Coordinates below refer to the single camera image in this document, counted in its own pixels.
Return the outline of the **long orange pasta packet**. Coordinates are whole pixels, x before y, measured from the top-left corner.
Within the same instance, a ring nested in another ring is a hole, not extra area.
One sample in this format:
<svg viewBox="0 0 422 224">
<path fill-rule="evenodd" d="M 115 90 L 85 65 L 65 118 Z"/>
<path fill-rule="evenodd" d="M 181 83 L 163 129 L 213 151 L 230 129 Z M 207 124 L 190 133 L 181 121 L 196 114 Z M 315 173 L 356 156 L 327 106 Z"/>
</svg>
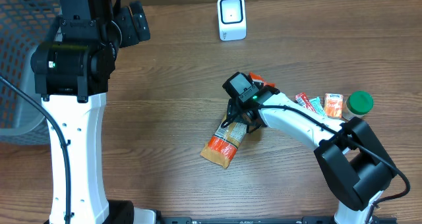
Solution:
<svg viewBox="0 0 422 224">
<path fill-rule="evenodd" d="M 258 111 L 258 107 L 265 100 L 279 93 L 275 84 L 265 81 L 261 76 L 252 72 L 249 74 L 235 73 L 224 82 L 222 88 L 227 92 L 230 99 L 235 99 L 240 103 L 241 108 L 247 111 Z M 241 123 L 232 123 L 226 126 L 225 115 L 211 139 L 205 143 L 200 155 L 215 164 L 221 165 L 224 169 L 228 168 L 247 134 L 246 127 Z"/>
</svg>

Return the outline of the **red stick sachet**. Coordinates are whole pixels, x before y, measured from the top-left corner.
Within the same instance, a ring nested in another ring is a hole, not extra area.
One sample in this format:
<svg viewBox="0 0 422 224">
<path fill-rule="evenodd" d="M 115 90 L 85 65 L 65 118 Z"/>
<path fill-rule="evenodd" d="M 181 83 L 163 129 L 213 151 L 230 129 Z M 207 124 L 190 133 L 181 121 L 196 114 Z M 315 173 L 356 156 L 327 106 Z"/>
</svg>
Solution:
<svg viewBox="0 0 422 224">
<path fill-rule="evenodd" d="M 300 106 L 304 107 L 305 109 L 308 109 L 309 111 L 312 111 L 312 112 L 315 112 L 315 113 L 316 113 L 316 110 L 314 109 L 314 107 L 313 107 L 313 106 L 312 106 L 312 104 L 310 103 L 310 100 L 309 100 L 309 98 L 307 97 L 306 93 L 301 92 L 301 93 L 297 94 L 297 95 L 295 96 L 295 99 L 296 99 L 296 102 L 297 102 Z"/>
</svg>

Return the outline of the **teal orange snack packet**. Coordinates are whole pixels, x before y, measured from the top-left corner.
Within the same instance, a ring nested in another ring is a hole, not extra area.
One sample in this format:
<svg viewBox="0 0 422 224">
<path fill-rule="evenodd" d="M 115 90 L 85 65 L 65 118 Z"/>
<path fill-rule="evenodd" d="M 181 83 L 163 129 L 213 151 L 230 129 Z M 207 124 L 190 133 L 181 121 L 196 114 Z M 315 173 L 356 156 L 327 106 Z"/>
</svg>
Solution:
<svg viewBox="0 0 422 224">
<path fill-rule="evenodd" d="M 322 106 L 321 100 L 319 97 L 313 98 L 309 100 L 311 105 L 313 106 L 316 113 L 322 115 L 323 117 L 327 117 L 327 114 Z"/>
</svg>

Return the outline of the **small orange tissue pack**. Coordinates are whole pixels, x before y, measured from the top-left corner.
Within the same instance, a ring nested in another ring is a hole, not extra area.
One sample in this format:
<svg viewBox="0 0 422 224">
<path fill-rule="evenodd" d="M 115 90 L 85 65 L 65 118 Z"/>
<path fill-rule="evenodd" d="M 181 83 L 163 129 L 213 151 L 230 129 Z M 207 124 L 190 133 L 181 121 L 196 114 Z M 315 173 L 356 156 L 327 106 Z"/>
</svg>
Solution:
<svg viewBox="0 0 422 224">
<path fill-rule="evenodd" d="M 341 94 L 325 94 L 324 97 L 324 112 L 333 119 L 342 118 L 343 95 Z"/>
</svg>

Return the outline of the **green lid jar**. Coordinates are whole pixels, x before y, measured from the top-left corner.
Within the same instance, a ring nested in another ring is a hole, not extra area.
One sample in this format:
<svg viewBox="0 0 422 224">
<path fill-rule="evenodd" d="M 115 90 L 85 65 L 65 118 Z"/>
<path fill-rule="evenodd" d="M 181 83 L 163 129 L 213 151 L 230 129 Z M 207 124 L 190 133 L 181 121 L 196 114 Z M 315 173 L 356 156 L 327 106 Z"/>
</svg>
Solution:
<svg viewBox="0 0 422 224">
<path fill-rule="evenodd" d="M 362 118 L 373 106 L 374 100 L 371 94 L 366 91 L 356 91 L 344 102 L 342 117 L 348 121 L 354 117 Z"/>
</svg>

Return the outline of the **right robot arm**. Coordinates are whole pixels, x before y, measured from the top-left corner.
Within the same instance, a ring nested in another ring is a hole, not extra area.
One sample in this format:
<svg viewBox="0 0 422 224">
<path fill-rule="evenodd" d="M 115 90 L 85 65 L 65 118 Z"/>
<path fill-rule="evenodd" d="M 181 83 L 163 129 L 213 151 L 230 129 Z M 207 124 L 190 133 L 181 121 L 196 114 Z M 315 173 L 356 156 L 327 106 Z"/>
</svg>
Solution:
<svg viewBox="0 0 422 224">
<path fill-rule="evenodd" d="M 310 148 L 326 183 L 339 201 L 335 223 L 372 223 L 380 196 L 397 170 L 380 140 L 363 119 L 324 117 L 291 101 L 279 89 L 237 72 L 226 80 L 230 96 L 227 127 L 247 125 L 280 130 Z"/>
</svg>

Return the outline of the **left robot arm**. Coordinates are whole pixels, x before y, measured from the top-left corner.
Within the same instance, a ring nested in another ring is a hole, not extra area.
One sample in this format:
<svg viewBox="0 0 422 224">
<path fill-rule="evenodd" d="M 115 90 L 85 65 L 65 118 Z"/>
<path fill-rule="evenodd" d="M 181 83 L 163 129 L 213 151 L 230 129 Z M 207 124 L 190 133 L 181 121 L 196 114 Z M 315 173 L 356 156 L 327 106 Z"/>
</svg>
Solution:
<svg viewBox="0 0 422 224">
<path fill-rule="evenodd" d="M 108 200 L 102 121 L 120 48 L 149 40 L 142 5 L 59 0 L 61 12 L 31 57 L 35 91 L 49 125 L 53 201 L 49 223 L 147 223 L 158 213 Z"/>
</svg>

